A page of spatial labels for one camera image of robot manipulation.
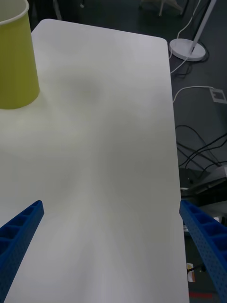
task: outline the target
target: white cable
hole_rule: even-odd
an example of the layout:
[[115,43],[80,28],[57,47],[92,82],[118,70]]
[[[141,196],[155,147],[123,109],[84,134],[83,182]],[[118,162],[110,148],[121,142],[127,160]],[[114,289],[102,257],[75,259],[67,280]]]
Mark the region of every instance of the white cable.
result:
[[184,90],[184,89],[215,89],[215,88],[212,87],[212,86],[188,86],[188,87],[183,87],[182,89],[180,89],[180,90],[176,93],[176,95],[175,95],[175,97],[174,97],[174,100],[173,100],[173,103],[175,102],[177,95],[178,95],[182,90]]
[[[189,20],[188,24],[187,24],[184,28],[182,28],[182,29],[179,31],[179,33],[177,34],[177,39],[179,38],[180,33],[183,32],[183,31],[190,25],[190,23],[192,22],[192,19],[193,19],[193,17],[194,17],[194,14],[195,14],[195,12],[196,12],[198,6],[200,5],[200,2],[201,2],[201,0],[198,1],[197,5],[196,5],[196,8],[194,9],[194,12],[193,12],[192,17],[191,17],[191,19]],[[171,48],[171,52],[170,52],[169,59],[172,57],[172,54],[173,54],[173,49]]]
[[179,67],[181,67],[187,60],[189,57],[187,57],[178,67],[176,67],[173,71],[170,72],[170,74],[172,74],[173,72],[175,72],[176,70],[178,70]]
[[179,33],[177,34],[177,39],[179,38],[180,33],[183,32],[183,31],[190,25],[190,23],[192,22],[192,19],[193,19],[193,17],[194,17],[194,14],[195,14],[195,12],[196,12],[198,6],[200,5],[200,2],[201,2],[201,0],[198,1],[198,4],[196,5],[196,8],[195,8],[195,10],[194,10],[194,12],[193,12],[193,14],[192,14],[192,17],[191,17],[191,19],[189,20],[188,24],[187,24],[184,28],[182,28],[182,29],[179,31]]

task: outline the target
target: table top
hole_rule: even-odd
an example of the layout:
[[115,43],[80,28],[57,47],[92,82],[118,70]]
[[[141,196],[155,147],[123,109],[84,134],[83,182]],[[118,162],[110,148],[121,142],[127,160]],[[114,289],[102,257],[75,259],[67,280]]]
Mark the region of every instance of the table top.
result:
[[165,40],[45,20],[41,93],[0,110],[0,225],[45,215],[6,303],[187,303]]

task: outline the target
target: floor lamp base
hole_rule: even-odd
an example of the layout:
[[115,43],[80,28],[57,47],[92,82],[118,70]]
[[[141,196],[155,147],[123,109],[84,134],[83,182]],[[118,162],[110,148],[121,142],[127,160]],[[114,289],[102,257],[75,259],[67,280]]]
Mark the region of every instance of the floor lamp base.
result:
[[200,44],[196,44],[192,54],[189,54],[193,41],[188,39],[175,39],[172,40],[169,44],[169,50],[173,53],[174,56],[187,61],[200,61],[206,55],[206,50]]

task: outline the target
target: white lamp pole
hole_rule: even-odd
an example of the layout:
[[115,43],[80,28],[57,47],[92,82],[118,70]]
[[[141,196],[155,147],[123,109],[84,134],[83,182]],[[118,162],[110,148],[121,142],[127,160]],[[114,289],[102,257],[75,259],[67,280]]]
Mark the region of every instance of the white lamp pole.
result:
[[169,50],[174,56],[187,61],[200,61],[204,58],[206,50],[203,46],[198,44],[198,40],[203,32],[203,29],[210,17],[210,14],[215,6],[217,0],[211,0],[210,5],[207,8],[205,16],[200,24],[197,34],[194,40],[188,39],[174,39],[169,44]]

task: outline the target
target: yellow paper cup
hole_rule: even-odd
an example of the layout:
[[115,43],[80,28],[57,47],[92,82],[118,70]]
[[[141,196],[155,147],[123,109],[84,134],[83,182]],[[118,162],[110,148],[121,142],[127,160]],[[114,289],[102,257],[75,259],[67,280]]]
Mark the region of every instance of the yellow paper cup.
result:
[[39,94],[27,0],[0,0],[0,108],[19,108]]

